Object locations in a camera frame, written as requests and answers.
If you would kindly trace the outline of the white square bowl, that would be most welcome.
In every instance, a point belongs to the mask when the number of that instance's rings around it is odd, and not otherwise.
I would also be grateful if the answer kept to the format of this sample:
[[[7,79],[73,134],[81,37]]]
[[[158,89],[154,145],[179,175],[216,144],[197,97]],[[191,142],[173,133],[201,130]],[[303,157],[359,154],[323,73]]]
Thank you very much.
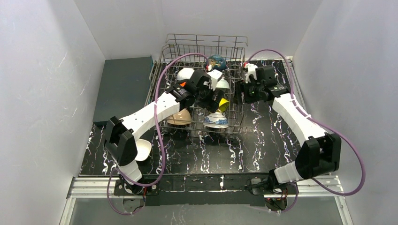
[[[145,161],[151,153],[152,144],[147,140],[138,139],[136,141],[136,147],[137,147],[137,155],[135,160],[138,162]]]

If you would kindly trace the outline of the yellow bowl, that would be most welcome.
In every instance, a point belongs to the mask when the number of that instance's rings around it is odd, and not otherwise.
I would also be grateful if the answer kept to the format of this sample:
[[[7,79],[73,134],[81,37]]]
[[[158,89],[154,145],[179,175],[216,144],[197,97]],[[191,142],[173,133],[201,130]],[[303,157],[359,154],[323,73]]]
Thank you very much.
[[[230,102],[227,99],[222,98],[219,102],[217,112],[220,112],[220,113],[225,112],[226,110],[228,110],[229,105],[230,105]]]

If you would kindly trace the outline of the white bowl blue band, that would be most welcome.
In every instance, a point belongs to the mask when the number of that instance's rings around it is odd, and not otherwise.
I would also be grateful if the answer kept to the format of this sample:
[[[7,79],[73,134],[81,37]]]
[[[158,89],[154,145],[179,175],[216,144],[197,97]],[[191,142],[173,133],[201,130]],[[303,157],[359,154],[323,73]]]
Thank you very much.
[[[195,70],[193,68],[184,67],[180,71],[178,71],[176,81],[180,82],[189,80],[194,72]]]

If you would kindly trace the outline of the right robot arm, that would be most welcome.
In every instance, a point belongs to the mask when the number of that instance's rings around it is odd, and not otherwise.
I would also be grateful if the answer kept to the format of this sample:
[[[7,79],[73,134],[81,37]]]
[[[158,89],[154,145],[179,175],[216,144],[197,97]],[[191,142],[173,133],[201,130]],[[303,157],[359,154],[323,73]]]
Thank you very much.
[[[244,63],[244,69],[247,70],[245,78],[234,83],[234,103],[267,102],[287,123],[301,146],[296,159],[271,170],[264,184],[277,187],[336,171],[340,164],[341,138],[310,120],[289,86],[276,80],[272,66]]]

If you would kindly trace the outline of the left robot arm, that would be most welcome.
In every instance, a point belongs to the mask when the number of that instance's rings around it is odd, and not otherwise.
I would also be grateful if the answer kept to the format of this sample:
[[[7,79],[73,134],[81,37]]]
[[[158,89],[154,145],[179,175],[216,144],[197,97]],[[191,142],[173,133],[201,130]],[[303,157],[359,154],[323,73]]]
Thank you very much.
[[[103,146],[118,166],[118,173],[132,185],[150,187],[159,179],[144,184],[139,180],[142,173],[137,158],[144,153],[137,146],[140,137],[152,127],[159,130],[159,122],[181,110],[196,104],[214,113],[219,107],[223,91],[217,89],[222,72],[213,70],[193,71],[190,79],[180,80],[170,85],[160,96],[137,112],[121,119],[112,117],[106,125]]]

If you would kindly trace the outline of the green bowl dark exterior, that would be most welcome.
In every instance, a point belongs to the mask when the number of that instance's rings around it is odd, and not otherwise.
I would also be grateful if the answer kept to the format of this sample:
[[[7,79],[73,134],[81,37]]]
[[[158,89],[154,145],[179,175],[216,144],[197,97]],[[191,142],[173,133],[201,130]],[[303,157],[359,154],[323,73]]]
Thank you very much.
[[[216,88],[217,89],[222,89],[222,90],[229,90],[230,89],[230,84],[229,84],[229,82],[226,79],[221,78],[220,80],[217,81]]]

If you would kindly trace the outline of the beige floral bowl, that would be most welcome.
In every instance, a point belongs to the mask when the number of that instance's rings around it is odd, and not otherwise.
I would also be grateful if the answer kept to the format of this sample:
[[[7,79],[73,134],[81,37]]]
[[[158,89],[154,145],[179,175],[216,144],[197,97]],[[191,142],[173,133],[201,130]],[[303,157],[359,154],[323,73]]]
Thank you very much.
[[[166,119],[166,122],[171,125],[189,125],[191,124],[191,114],[187,109],[183,109]]]

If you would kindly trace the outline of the blue patterned bowl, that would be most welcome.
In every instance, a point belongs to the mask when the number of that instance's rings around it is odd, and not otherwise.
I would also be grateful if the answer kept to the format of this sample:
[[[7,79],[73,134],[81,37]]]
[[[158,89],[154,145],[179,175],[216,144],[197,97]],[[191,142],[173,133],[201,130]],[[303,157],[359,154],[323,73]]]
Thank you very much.
[[[221,112],[215,112],[205,117],[204,126],[209,128],[225,129],[229,125],[227,118]]]

